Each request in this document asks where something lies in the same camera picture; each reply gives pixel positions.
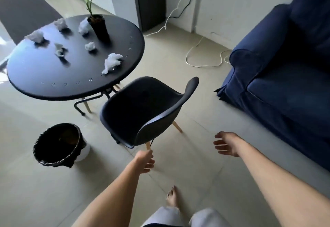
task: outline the hand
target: hand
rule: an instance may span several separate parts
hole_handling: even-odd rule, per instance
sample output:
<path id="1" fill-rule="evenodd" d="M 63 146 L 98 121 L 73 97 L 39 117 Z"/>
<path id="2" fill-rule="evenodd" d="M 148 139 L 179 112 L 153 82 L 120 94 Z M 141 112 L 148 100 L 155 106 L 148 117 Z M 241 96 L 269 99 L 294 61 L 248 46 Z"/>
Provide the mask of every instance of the hand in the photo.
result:
<path id="1" fill-rule="evenodd" d="M 215 138 L 222 138 L 221 140 L 213 142 L 215 148 L 218 150 L 218 153 L 239 157 L 237 153 L 237 143 L 243 139 L 240 138 L 236 133 L 221 131 L 215 135 Z"/>
<path id="2" fill-rule="evenodd" d="M 155 160 L 152 159 L 152 150 L 139 150 L 134 158 L 140 174 L 148 173 L 154 167 Z"/>

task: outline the chair armrest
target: chair armrest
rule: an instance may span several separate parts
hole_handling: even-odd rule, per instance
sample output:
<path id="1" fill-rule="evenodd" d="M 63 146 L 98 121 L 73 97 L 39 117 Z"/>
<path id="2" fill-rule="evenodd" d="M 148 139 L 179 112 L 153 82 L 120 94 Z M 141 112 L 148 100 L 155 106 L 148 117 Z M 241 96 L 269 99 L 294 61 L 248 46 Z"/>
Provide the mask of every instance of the chair armrest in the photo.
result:
<path id="1" fill-rule="evenodd" d="M 289 5 L 280 4 L 233 49 L 230 63 L 241 87 L 246 88 L 274 58 L 289 27 Z"/>

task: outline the tile floor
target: tile floor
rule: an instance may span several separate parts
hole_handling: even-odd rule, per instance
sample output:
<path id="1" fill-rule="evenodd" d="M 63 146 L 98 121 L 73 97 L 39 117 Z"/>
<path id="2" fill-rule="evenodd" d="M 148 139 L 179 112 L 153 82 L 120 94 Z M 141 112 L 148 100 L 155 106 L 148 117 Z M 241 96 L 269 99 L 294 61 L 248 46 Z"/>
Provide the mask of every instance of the tile floor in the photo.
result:
<path id="1" fill-rule="evenodd" d="M 46 1 L 64 17 L 85 13 L 81 0 Z M 14 44 L 1 23 L 0 37 L 0 59 L 3 59 Z M 193 68 L 184 62 L 185 54 L 199 39 L 199 35 L 171 25 L 146 37 L 142 61 L 120 84 L 123 87 L 137 77 L 148 75 L 183 92 L 190 78 L 200 78 L 196 92 L 176 119 L 184 133 L 170 127 L 152 145 L 155 169 L 139 180 L 130 226 L 140 226 L 164 205 L 165 195 L 174 184 L 182 193 L 187 216 L 198 209 L 214 207 L 233 227 L 279 226 L 244 163 L 239 158 L 220 156 L 213 149 L 213 136 L 220 130 L 241 135 L 270 159 L 330 197 L 329 172 L 245 113 L 217 99 L 213 90 L 221 86 L 230 65 Z M 194 49 L 189 61 L 215 64 L 222 50 L 221 45 L 205 39 Z M 104 102 L 105 98 L 91 101 L 94 113 L 82 117 L 73 108 L 74 101 L 36 100 L 16 91 L 9 82 L 0 82 L 2 226 L 71 226 L 135 153 L 144 148 L 126 149 L 115 143 L 98 118 Z M 71 169 L 44 167 L 34 160 L 33 144 L 45 129 L 62 122 L 75 123 L 81 128 L 92 145 L 91 153 Z"/>

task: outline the white cable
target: white cable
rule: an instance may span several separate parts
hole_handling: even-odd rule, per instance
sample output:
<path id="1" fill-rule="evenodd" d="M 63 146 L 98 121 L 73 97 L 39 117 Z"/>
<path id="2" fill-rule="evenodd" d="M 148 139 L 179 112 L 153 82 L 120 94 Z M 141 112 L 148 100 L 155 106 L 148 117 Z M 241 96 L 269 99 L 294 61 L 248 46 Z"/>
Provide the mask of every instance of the white cable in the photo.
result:
<path id="1" fill-rule="evenodd" d="M 167 21 L 170 19 L 172 13 L 173 13 L 175 10 L 179 9 L 179 5 L 180 5 L 181 1 L 182 1 L 182 0 L 179 0 L 179 3 L 178 3 L 178 5 L 177 5 L 177 7 L 176 7 L 174 10 L 172 10 L 172 12 L 170 13 L 170 15 L 168 16 L 168 18 L 166 19 L 165 25 L 164 25 L 162 28 L 160 28 L 159 31 L 154 32 L 154 33 L 150 33 L 150 34 L 148 34 L 148 35 L 145 35 L 145 37 L 150 36 L 150 35 L 152 35 L 152 34 L 156 34 L 156 33 L 160 32 L 163 28 L 166 29 Z"/>
<path id="2" fill-rule="evenodd" d="M 195 46 L 193 46 L 188 52 L 187 52 L 187 55 L 186 55 L 186 64 L 188 64 L 188 65 L 190 65 L 190 66 L 192 66 L 192 67 L 218 67 L 218 66 L 220 66 L 221 64 L 222 64 L 222 54 L 224 53 L 224 52 L 227 52 L 227 51 L 231 51 L 231 50 L 225 50 L 225 51 L 222 51 L 221 53 L 220 53 L 220 60 L 221 60 L 221 62 L 218 64 L 218 65 L 215 65 L 215 66 L 212 66 L 212 65 L 199 65 L 199 66 L 194 66 L 194 65 L 191 65 L 191 64 L 189 64 L 188 63 L 188 54 L 191 52 L 191 50 L 193 49 L 193 48 L 195 48 L 195 47 L 198 47 L 199 46 L 199 44 L 201 43 L 201 41 L 203 40 L 203 38 L 204 38 L 204 36 L 200 39 L 200 41 L 198 42 L 198 44 L 197 45 L 195 45 Z M 223 59 L 226 63 L 228 63 L 228 64 L 230 64 L 229 62 L 227 62 L 226 61 L 226 57 L 228 57 L 228 56 L 225 56 L 225 58 Z"/>

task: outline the tissue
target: tissue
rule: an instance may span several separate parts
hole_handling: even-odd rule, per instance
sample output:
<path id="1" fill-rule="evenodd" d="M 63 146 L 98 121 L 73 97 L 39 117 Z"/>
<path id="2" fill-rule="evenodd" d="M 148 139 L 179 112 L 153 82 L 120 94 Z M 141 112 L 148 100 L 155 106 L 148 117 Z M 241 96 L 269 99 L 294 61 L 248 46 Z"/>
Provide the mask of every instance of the tissue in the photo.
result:
<path id="1" fill-rule="evenodd" d="M 57 28 L 59 31 L 61 31 L 61 30 L 63 30 L 63 29 L 65 29 L 65 28 L 68 27 L 68 26 L 66 25 L 66 21 L 65 21 L 64 18 L 60 18 L 60 19 L 54 21 L 53 23 L 54 23 L 54 25 L 56 26 L 56 28 Z"/>
<path id="2" fill-rule="evenodd" d="M 38 44 L 42 43 L 43 41 L 43 32 L 41 30 L 35 30 L 30 35 L 25 36 L 25 38 L 30 39 Z"/>
<path id="3" fill-rule="evenodd" d="M 80 22 L 79 27 L 78 27 L 78 32 L 81 35 L 87 34 L 89 28 L 90 28 L 90 24 L 87 21 L 87 17 L 86 17 L 83 21 Z"/>
<path id="4" fill-rule="evenodd" d="M 108 58 L 105 59 L 105 62 L 104 62 L 105 69 L 104 69 L 104 71 L 102 71 L 102 74 L 107 74 L 112 67 L 120 65 L 120 61 L 118 61 L 118 59 L 120 59 L 122 57 L 123 56 L 120 54 L 111 53 L 108 56 Z"/>
<path id="5" fill-rule="evenodd" d="M 58 43 L 54 43 L 55 45 L 55 55 L 58 56 L 58 57 L 64 57 L 64 47 L 63 47 L 63 44 L 58 44 Z"/>
<path id="6" fill-rule="evenodd" d="M 95 44 L 94 42 L 90 42 L 88 44 L 85 44 L 85 49 L 88 50 L 88 51 L 92 51 L 95 49 Z"/>

